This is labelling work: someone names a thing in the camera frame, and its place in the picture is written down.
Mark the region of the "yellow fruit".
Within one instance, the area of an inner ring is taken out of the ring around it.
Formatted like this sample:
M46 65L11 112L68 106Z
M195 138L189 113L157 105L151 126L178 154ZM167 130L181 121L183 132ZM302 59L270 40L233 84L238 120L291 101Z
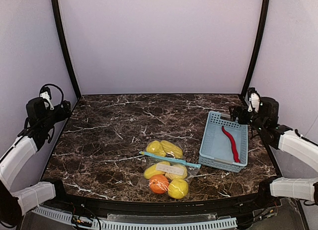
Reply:
M166 140L162 140L160 143L167 154L177 159L183 158L183 150L180 147Z

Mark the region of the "pale yellow potato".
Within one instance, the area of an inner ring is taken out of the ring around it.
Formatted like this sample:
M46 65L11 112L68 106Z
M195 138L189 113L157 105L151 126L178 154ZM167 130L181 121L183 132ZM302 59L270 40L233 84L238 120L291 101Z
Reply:
M188 175L187 168L181 164L173 165L171 170L165 173L165 177L170 180L185 179L187 175Z

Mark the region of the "clear zip bag blue zipper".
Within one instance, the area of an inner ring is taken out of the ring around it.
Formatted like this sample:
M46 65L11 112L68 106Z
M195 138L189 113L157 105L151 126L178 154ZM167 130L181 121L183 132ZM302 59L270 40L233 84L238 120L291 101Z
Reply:
M147 168L150 167L150 166L153 165L153 164L158 163L158 162L161 162L161 161L153 161L153 162L151 162L151 163L147 166ZM163 164L157 164L156 170L168 172L169 170L171 170L171 168L172 168L173 165L177 164L177 163L173 163L173 162L169 162L169 163L170 163L170 166L169 166L169 165L163 165ZM182 198L182 199L175 199L175 200L188 199L189 193L190 193L190 183L191 183L192 179L194 178L194 176L199 172L199 169L197 169L197 168L191 168L191 167L188 167L188 166L185 166L185 167L187 168L188 175L187 175L187 177L186 177L184 180L188 183L189 191L188 191L188 194L187 194L184 198ZM148 193L155 194L155 193L152 192L152 191L150 190L150 188L149 188L149 179L145 179L143 175L144 175L144 172L143 172L143 174L142 174L142 176L141 176L141 178L140 178L140 180L139 180L137 186L138 186L140 189L142 189L142 190L144 190L144 191L147 191ZM167 196L169 196L167 192L164 193L164 194L155 194L155 195L167 195Z

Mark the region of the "round yellow lemon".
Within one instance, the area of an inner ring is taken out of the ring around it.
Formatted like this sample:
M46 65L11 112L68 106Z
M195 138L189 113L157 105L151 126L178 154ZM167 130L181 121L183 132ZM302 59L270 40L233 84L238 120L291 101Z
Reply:
M189 191L188 183L183 179L174 179L168 186L167 193L171 198L182 199Z

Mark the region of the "yellow mango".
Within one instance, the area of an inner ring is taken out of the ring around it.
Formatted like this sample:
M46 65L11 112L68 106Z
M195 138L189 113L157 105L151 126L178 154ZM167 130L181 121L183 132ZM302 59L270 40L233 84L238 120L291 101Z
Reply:
M169 165L170 166L170 163L168 161L161 161L161 162L158 162L156 164L151 165L144 172L143 176L144 176L145 179L150 179L154 175L159 175L159 174L160 175L164 175L165 174L165 171L156 170L157 164L163 164L163 165Z

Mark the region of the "orange fruit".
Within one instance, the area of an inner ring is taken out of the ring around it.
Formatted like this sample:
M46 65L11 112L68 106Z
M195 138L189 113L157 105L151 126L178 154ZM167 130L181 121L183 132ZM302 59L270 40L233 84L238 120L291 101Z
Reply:
M149 188L155 194L164 194L169 186L168 179L161 174L154 175L149 179Z

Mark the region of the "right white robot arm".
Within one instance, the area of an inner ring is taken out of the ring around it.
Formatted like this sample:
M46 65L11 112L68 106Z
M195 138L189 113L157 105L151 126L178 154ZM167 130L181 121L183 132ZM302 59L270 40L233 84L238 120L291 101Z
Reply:
M231 106L230 117L239 124L249 125L273 149L297 159L312 170L318 169L318 145L304 137L297 129L278 123L279 103L270 97L253 94L249 106ZM318 203L317 177L275 176L262 181L258 188L258 205L265 199L294 198Z

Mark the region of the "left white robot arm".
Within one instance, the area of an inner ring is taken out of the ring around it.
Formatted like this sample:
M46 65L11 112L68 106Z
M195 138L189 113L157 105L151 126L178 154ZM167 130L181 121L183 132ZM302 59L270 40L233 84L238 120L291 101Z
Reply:
M27 118L23 130L0 159L0 223L14 228L22 216L58 195L60 181L40 181L13 192L12 184L25 164L51 142L55 124L71 116L71 103L62 100L52 105L49 99L37 97L26 104Z

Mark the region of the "light blue plastic basket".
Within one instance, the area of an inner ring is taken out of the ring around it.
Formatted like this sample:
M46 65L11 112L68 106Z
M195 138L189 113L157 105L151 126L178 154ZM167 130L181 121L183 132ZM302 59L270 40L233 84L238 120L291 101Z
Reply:
M210 111L199 151L199 163L213 168L238 173L248 163L248 127L224 119L229 115ZM240 163L234 162L231 143L222 132L224 126L234 138Z

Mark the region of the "red chili pepper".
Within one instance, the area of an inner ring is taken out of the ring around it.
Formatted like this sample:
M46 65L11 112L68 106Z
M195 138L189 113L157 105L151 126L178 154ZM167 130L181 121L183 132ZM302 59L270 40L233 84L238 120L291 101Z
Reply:
M224 126L222 126L221 129L222 129L222 132L224 133L224 135L227 136L227 138L229 139L229 141L231 143L231 150L232 150L234 162L240 163L236 142L235 142L233 136L228 131L225 130Z

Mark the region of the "black frame post left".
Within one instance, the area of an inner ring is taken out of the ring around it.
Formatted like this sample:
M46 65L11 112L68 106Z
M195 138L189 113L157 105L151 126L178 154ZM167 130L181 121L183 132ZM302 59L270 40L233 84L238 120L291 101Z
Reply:
M52 10L53 10L53 15L54 15L54 20L55 20L55 26L59 38L59 43L60 47L62 50L64 62L67 68L67 72L71 81L71 85L73 88L73 91L75 93L76 99L79 100L81 98L81 92L80 92L80 87L75 75L75 71L73 68L73 64L71 61L71 56L69 53L67 41L66 41L66 36L64 33L64 27L62 23L62 16L61 16L61 11L60 11L60 6L59 6L59 0L51 0L51 5L52 5Z

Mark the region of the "black frame post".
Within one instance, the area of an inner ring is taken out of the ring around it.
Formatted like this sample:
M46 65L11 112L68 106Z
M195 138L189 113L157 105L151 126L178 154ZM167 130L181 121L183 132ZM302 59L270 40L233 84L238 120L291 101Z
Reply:
M262 0L262 5L261 5L261 10L260 10L260 17L259 17L259 22L258 22L258 27L257 27L257 32L256 32L256 37L255 37L255 42L253 46L253 50L251 53L251 58L249 62L249 66L247 69L247 73L245 76L245 80L243 83L243 87L240 93L240 97L245 99L247 95L247 90L249 88L254 69L256 66L262 38L263 38L263 33L265 30L265 25L266 25L266 19L267 19L267 14L268 14L268 8L269 8L269 3L270 0Z
M81 98L81 92L80 92L80 87L75 75L75 71L73 68L73 64L71 61L71 56L69 53L67 41L66 41L66 36L64 33L64 27L62 23L62 16L61 16L61 11L60 11L60 6L59 6L59 0L51 0L51 5L52 5L52 10L53 10L53 15L54 15L54 20L55 20L55 26L59 38L59 43L60 47L62 50L64 62L67 68L67 72L71 81L71 85L73 88L73 91L75 93L76 99L79 100Z

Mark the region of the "black front table rail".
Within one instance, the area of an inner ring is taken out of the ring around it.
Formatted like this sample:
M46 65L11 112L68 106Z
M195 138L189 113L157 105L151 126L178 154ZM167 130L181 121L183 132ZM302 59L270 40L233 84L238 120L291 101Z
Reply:
M67 194L63 186L59 185L61 196L44 203L45 207L60 210L76 208L76 213L84 213L81 206L92 211L99 217L108 214L121 214L131 216L181 216L195 214L218 213L231 216L249 215L254 210L273 207L268 200L261 201L257 193L225 199L188 201L188 202L127 202L115 200L102 200Z

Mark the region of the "black frame post right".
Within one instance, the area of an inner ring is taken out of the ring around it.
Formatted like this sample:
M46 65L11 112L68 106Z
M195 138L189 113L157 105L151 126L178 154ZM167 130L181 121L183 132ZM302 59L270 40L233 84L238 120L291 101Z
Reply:
M265 25L266 25L266 19L267 19L267 14L268 14L268 8L269 8L269 3L270 0L262 0L262 5L261 5L261 10L260 10L260 17L259 17L259 22L258 22L258 27L257 27L257 32L256 32L256 37L255 37L255 42L253 46L253 50L251 53L251 58L249 62L249 66L247 69L247 73L245 76L245 80L243 83L243 87L240 93L240 97L245 99L247 95L247 90L249 88L254 69L256 66L262 38L263 38L263 33L265 30Z

